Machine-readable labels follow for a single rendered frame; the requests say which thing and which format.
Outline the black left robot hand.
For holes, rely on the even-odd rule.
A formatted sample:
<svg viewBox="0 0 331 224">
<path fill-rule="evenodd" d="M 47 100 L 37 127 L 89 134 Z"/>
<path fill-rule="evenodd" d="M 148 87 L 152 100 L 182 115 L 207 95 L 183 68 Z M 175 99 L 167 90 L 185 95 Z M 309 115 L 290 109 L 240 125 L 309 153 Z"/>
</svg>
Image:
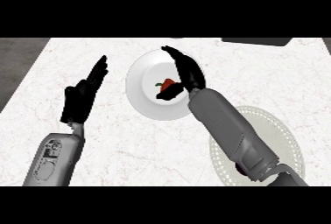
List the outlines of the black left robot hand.
<svg viewBox="0 0 331 224">
<path fill-rule="evenodd" d="M 108 57 L 102 56 L 87 78 L 74 87 L 65 88 L 65 106 L 59 119 L 62 123 L 84 123 L 89 119 L 96 93 L 108 72 Z"/>
</svg>

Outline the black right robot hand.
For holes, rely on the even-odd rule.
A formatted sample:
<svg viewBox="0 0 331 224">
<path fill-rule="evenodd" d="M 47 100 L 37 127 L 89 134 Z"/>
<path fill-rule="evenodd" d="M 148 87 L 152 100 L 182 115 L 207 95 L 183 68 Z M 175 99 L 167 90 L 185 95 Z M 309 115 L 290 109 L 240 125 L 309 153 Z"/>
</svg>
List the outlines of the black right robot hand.
<svg viewBox="0 0 331 224">
<path fill-rule="evenodd" d="M 206 88 L 206 79 L 200 65 L 192 57 L 167 45 L 161 50 L 166 51 L 175 59 L 175 65 L 180 77 L 180 83 L 170 84 L 170 86 L 157 94 L 158 99 L 170 101 L 183 90 L 189 93 L 194 89 L 203 90 Z"/>
</svg>

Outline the red bell pepper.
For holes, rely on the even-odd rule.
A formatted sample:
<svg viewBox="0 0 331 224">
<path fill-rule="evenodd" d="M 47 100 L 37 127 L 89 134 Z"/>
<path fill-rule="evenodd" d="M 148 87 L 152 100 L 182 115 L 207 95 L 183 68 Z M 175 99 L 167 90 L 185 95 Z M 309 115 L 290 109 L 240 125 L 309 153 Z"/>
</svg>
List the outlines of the red bell pepper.
<svg viewBox="0 0 331 224">
<path fill-rule="evenodd" d="M 155 87 L 160 87 L 160 91 L 164 91 L 167 87 L 178 82 L 173 81 L 173 79 L 166 79 L 163 83 L 157 83 Z"/>
</svg>

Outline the white round plate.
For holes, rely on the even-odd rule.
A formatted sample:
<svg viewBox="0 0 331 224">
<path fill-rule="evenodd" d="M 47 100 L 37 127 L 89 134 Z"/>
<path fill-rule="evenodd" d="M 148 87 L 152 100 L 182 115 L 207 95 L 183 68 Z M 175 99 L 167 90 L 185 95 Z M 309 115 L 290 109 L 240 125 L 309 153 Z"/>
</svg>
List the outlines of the white round plate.
<svg viewBox="0 0 331 224">
<path fill-rule="evenodd" d="M 180 83 L 175 59 L 166 51 L 154 50 L 135 61 L 127 74 L 126 93 L 133 108 L 151 119 L 170 121 L 189 113 L 189 92 L 183 90 L 170 100 L 157 98 L 161 88 L 155 87 L 166 79 Z"/>
</svg>

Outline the pale round placemat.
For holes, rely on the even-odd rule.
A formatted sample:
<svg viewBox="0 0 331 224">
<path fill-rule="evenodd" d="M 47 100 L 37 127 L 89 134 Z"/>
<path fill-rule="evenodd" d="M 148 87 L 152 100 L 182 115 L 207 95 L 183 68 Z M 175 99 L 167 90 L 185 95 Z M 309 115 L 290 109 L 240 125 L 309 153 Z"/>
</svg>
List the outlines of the pale round placemat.
<svg viewBox="0 0 331 224">
<path fill-rule="evenodd" d="M 253 125 L 259 137 L 279 157 L 279 163 L 287 164 L 302 179 L 306 178 L 306 163 L 296 137 L 282 121 L 262 108 L 238 106 L 237 110 Z M 225 186 L 268 186 L 277 179 L 271 176 L 263 182 L 253 182 L 235 168 L 235 163 L 223 153 L 223 149 L 210 137 L 211 164 Z"/>
</svg>

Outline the dark grey flat appliance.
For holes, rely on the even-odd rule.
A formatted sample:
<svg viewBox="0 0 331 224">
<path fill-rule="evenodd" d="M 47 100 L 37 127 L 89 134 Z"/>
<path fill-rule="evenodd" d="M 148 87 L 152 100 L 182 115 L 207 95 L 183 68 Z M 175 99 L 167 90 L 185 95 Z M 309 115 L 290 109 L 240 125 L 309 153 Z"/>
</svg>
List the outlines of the dark grey flat appliance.
<svg viewBox="0 0 331 224">
<path fill-rule="evenodd" d="M 262 46 L 285 46 L 291 38 L 222 38 L 222 41 Z"/>
</svg>

